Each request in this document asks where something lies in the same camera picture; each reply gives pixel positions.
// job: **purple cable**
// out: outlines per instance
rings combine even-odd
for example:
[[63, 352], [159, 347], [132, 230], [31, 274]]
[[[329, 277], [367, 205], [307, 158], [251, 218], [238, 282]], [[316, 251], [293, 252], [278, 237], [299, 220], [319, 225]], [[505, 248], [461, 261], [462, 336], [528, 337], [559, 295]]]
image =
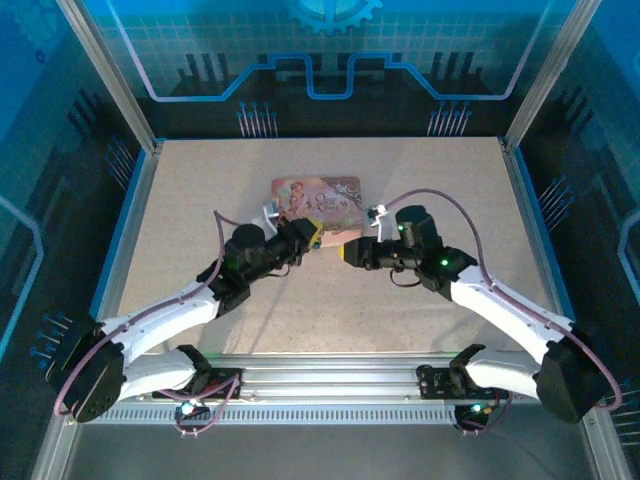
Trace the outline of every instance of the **purple cable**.
[[232, 225], [234, 227], [239, 227], [240, 225], [242, 225], [242, 223], [236, 222], [234, 220], [229, 220], [227, 217], [223, 217], [220, 214], [218, 214], [218, 216], [220, 217], [220, 220], [222, 220], [223, 222], [228, 223], [229, 225]]
[[[220, 242], [220, 253], [218, 254], [218, 261], [216, 262], [216, 266], [213, 269], [213, 272], [211, 273], [211, 276], [202, 284], [199, 285], [198, 287], [194, 288], [191, 292], [185, 294], [182, 297], [175, 297], [172, 298], [170, 300], [166, 300], [162, 303], [159, 303], [158, 305], [154, 305], [153, 307], [150, 307], [146, 310], [143, 310], [142, 312], [138, 313], [137, 315], [135, 315], [131, 320], [129, 320], [128, 322], [123, 323], [122, 325], [120, 325], [118, 328], [116, 328], [113, 332], [109, 333], [108, 335], [106, 335], [105, 337], [102, 338], [102, 340], [100, 340], [98, 343], [96, 343], [93, 348], [91, 348], [91, 350], [89, 350], [86, 355], [84, 357], [82, 357], [82, 359], [78, 362], [78, 364], [75, 366], [75, 368], [71, 371], [71, 373], [69, 374], [69, 377], [67, 377], [67, 380], [64, 382], [64, 384], [62, 385], [62, 388], [60, 389], [60, 393], [58, 393], [58, 396], [56, 397], [56, 401], [55, 404], [53, 405], [53, 413], [57, 416], [61, 416], [61, 408], [62, 408], [62, 404], [64, 402], [64, 397], [66, 397], [67, 393], [69, 393], [69, 389], [71, 388], [71, 385], [73, 385], [73, 382], [75, 382], [75, 380], [78, 378], [78, 375], [80, 374], [80, 372], [82, 371], [82, 369], [91, 361], [91, 359], [94, 357], [94, 355], [103, 347], [105, 346], [108, 342], [110, 342], [115, 336], [119, 335], [122, 332], [127, 331], [129, 328], [133, 327], [136, 323], [138, 323], [140, 320], [142, 320], [143, 318], [147, 317], [148, 315], [151, 315], [159, 310], [162, 310], [163, 308], [169, 307], [171, 305], [175, 305], [176, 303], [182, 303], [185, 300], [189, 300], [190, 298], [193, 298], [194, 296], [196, 296], [198, 293], [200, 293], [202, 290], [204, 290], [205, 288], [207, 288], [209, 286], [209, 284], [211, 282], [213, 282], [213, 280], [218, 276], [218, 272], [220, 271], [220, 268], [222, 267], [222, 260], [224, 258], [224, 234], [222, 232], [222, 216], [214, 210], [213, 215], [215, 217], [216, 220], [216, 225], [218, 228], [218, 240]], [[72, 410], [72, 405], [69, 406], [68, 410], [71, 411]]]
[[508, 393], [509, 393], [509, 397], [507, 397], [507, 401], [505, 402], [504, 407], [500, 412], [500, 416], [491, 425], [482, 425], [481, 423], [477, 423], [471, 420], [463, 420], [463, 423], [466, 423], [468, 425], [475, 426], [475, 427], [478, 427], [478, 426], [482, 427], [476, 430], [477, 435], [490, 432], [491, 430], [493, 430], [494, 428], [496, 428], [498, 425], [502, 423], [502, 421], [504, 420], [505, 414], [507, 413], [507, 410], [509, 410], [509, 407], [511, 407], [511, 402], [513, 402], [513, 393], [511, 392], [508, 392]]
[[180, 425], [180, 421], [184, 420], [184, 418], [188, 415], [183, 415], [176, 421], [176, 424], [175, 424], [176, 430], [178, 430], [182, 435], [195, 436], [195, 435], [198, 435], [199, 433], [206, 432], [211, 427], [213, 427], [216, 423], [218, 423], [218, 420], [220, 420], [220, 417], [222, 417], [222, 414], [224, 413], [225, 409], [227, 408], [227, 405], [229, 404], [229, 400], [231, 400], [231, 397], [233, 396], [234, 390], [238, 386], [238, 383], [239, 383], [238, 375], [234, 375], [232, 378], [224, 382], [222, 385], [228, 384], [228, 382], [233, 382], [233, 384], [231, 385], [231, 388], [229, 389], [229, 393], [227, 393], [226, 398], [220, 405], [220, 408], [218, 408], [218, 411], [216, 412], [216, 414], [211, 418], [211, 420], [204, 427], [199, 427], [199, 428], [193, 427], [191, 431], [185, 429], [182, 425]]
[[595, 408], [601, 408], [601, 409], [607, 410], [607, 411], [617, 410], [620, 407], [620, 405], [622, 404], [622, 391], [620, 390], [620, 386], [618, 385], [618, 382], [616, 381], [615, 377], [609, 371], [609, 369], [606, 367], [606, 365], [604, 363], [602, 363], [602, 360], [600, 360], [597, 357], [597, 355], [595, 353], [593, 353], [593, 351], [589, 347], [587, 347], [587, 345], [585, 345], [584, 342], [582, 342], [582, 340], [580, 340], [578, 337], [576, 337], [573, 333], [571, 333], [569, 330], [564, 328], [562, 325], [558, 325], [554, 321], [543, 317], [538, 312], [535, 312], [534, 310], [532, 310], [529, 307], [527, 307], [526, 305], [522, 304], [521, 302], [519, 302], [515, 298], [512, 298], [506, 292], [502, 291], [497, 285], [494, 285], [493, 280], [489, 276], [489, 272], [487, 271], [487, 268], [485, 266], [484, 251], [482, 249], [482, 242], [480, 241], [480, 234], [478, 233], [478, 229], [476, 228], [475, 224], [473, 223], [473, 220], [471, 220], [471, 217], [469, 216], [469, 214], [462, 207], [462, 205], [460, 205], [460, 203], [458, 203], [458, 201], [456, 199], [454, 199], [453, 197], [451, 197], [451, 196], [447, 195], [446, 193], [441, 192], [439, 190], [434, 190], [434, 189], [431, 189], [431, 188], [418, 188], [418, 189], [415, 189], [415, 190], [411, 190], [411, 191], [409, 191], [409, 192], [407, 192], [407, 193], [405, 193], [403, 195], [400, 195], [398, 198], [396, 198], [395, 200], [392, 200], [387, 205], [385, 205], [385, 208], [387, 210], [389, 210], [395, 204], [401, 202], [402, 200], [404, 200], [404, 199], [406, 199], [406, 198], [408, 198], [408, 197], [410, 197], [412, 195], [416, 195], [418, 193], [431, 193], [433, 195], [437, 195], [439, 197], [442, 197], [445, 200], [448, 200], [450, 203], [452, 203], [460, 211], [462, 216], [464, 216], [465, 220], [469, 224], [469, 227], [471, 228], [471, 231], [473, 232], [473, 237], [474, 237], [474, 239], [476, 241], [476, 247], [478, 249], [478, 264], [480, 266], [480, 272], [482, 273], [482, 278], [484, 279], [486, 284], [489, 286], [489, 290], [496, 292], [496, 294], [502, 300], [504, 300], [505, 302], [510, 304], [512, 307], [516, 308], [517, 310], [520, 310], [523, 313], [526, 313], [527, 315], [532, 316], [533, 318], [535, 318], [536, 320], [541, 322], [546, 327], [548, 327], [548, 328], [550, 328], [552, 330], [555, 330], [556, 332], [561, 333], [562, 335], [567, 337], [569, 340], [571, 340], [573, 343], [575, 343], [578, 347], [580, 347], [580, 349], [584, 352], [584, 354], [587, 357], [589, 357], [589, 359], [594, 363], [594, 365], [596, 367], [598, 367], [598, 369], [605, 376], [605, 378], [607, 379], [607, 381], [611, 385], [611, 389], [613, 390], [613, 394], [615, 395], [615, 400], [613, 401], [613, 403], [611, 405], [596, 405]]
[[220, 390], [223, 390], [224, 387], [229, 385], [234, 378], [235, 376], [225, 380], [220, 385], [215, 385], [211, 387], [209, 390], [204, 390], [201, 393], [198, 393], [197, 395], [180, 395], [179, 393], [175, 393], [171, 390], [160, 390], [160, 393], [174, 400], [184, 400], [184, 401], [200, 400], [201, 398], [208, 397], [209, 395], [213, 395], [214, 393], [218, 393]]

